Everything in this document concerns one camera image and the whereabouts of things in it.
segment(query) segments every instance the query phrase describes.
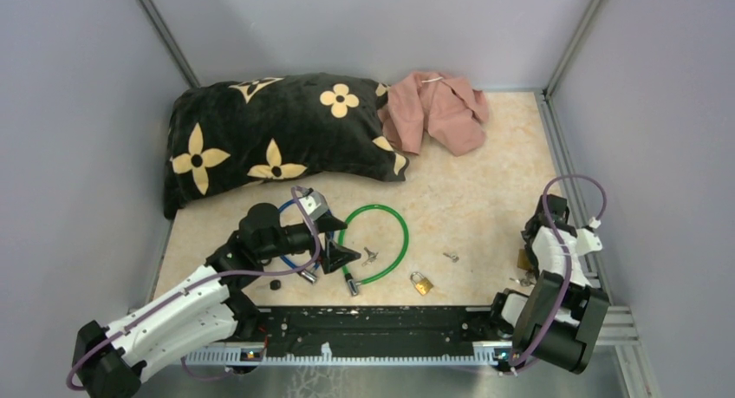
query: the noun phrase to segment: beige flower print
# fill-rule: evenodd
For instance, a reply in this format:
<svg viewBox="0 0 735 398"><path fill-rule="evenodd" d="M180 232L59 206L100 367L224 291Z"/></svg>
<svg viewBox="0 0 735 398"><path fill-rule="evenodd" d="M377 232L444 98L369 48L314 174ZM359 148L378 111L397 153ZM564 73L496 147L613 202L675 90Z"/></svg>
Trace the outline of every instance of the beige flower print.
<svg viewBox="0 0 735 398"><path fill-rule="evenodd" d="M209 176L206 169L218 166L222 161L230 158L230 155L221 149L209 148L202 151L204 146L202 128L197 123L194 125L192 134L189 135L189 152L182 153L171 160L173 171L176 174L192 172L194 185L202 195L206 194L209 188Z"/></svg>
<svg viewBox="0 0 735 398"><path fill-rule="evenodd" d="M347 116L348 108L357 108L360 100L357 96L349 93L349 87L343 83L337 83L332 90L327 90L319 96L319 101L324 106L332 107L332 116L344 118Z"/></svg>
<svg viewBox="0 0 735 398"><path fill-rule="evenodd" d="M396 153L393 150L393 147L390 146L388 143L388 140L385 136L379 136L373 140L373 143L378 146L378 148L383 149L385 151L395 153L395 163L393 165L393 172L395 175L398 175L400 173L400 169L403 168L406 165L406 157L403 155Z"/></svg>
<svg viewBox="0 0 735 398"><path fill-rule="evenodd" d="M271 83L278 82L279 80L283 80L282 77L264 77L260 80L253 80L250 82L240 83L240 84L233 84L230 86L230 88L235 88L239 90L243 97L245 98L245 104L250 103L250 99L252 99L252 96L255 95L260 89L268 86Z"/></svg>
<svg viewBox="0 0 735 398"><path fill-rule="evenodd" d="M257 179L294 179L306 171L306 166L283 164L276 140L270 140L265 151L265 160L268 161L267 166L253 166L248 175Z"/></svg>
<svg viewBox="0 0 735 398"><path fill-rule="evenodd" d="M390 86L383 83L378 83L378 88L375 90L375 95L380 97L383 96L390 89Z"/></svg>

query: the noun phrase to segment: wall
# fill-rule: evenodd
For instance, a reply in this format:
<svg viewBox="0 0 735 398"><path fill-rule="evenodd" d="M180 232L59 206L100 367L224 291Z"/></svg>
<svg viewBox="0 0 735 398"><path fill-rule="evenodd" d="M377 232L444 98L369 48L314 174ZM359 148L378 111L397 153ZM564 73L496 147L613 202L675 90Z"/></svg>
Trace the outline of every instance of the wall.
<svg viewBox="0 0 735 398"><path fill-rule="evenodd" d="M733 1L609 0L553 98L664 396L735 388Z"/></svg>
<svg viewBox="0 0 735 398"><path fill-rule="evenodd" d="M0 79L0 396L79 396L76 331L152 282L186 85L135 0L0 0Z"/></svg>
<svg viewBox="0 0 735 398"><path fill-rule="evenodd" d="M203 84L413 69L479 88L549 81L589 0L153 0Z"/></svg>

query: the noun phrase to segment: pillow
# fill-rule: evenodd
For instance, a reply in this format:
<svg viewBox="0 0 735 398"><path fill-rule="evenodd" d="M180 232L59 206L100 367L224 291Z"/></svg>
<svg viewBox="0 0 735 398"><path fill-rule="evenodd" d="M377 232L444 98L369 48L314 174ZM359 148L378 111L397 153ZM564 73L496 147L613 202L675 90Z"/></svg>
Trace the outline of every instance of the pillow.
<svg viewBox="0 0 735 398"><path fill-rule="evenodd" d="M164 214L244 185L322 171L404 181L408 160L382 134L387 87L325 73L220 82L174 103Z"/></svg>

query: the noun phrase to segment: pink cloth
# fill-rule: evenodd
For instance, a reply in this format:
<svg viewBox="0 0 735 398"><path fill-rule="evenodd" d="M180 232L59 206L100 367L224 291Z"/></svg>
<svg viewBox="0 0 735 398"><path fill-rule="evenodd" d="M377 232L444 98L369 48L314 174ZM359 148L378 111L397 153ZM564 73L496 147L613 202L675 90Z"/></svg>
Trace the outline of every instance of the pink cloth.
<svg viewBox="0 0 735 398"><path fill-rule="evenodd" d="M422 82L443 77L435 82ZM379 113L388 141L419 153L426 130L455 156L485 142L482 123L490 119L485 95L464 77L414 71L388 90L387 110Z"/></svg>

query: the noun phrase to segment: padlock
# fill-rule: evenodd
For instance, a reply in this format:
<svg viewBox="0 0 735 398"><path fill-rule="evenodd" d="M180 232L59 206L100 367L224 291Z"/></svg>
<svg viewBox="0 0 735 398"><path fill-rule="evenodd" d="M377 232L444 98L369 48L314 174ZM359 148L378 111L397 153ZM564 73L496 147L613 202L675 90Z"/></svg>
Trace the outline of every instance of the padlock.
<svg viewBox="0 0 735 398"><path fill-rule="evenodd" d="M434 284L429 281L429 278L424 277L423 275L421 275L420 272L414 272L413 274L411 274L410 278L413 286L416 287L416 290L422 296L428 294L428 292L434 287Z"/></svg>

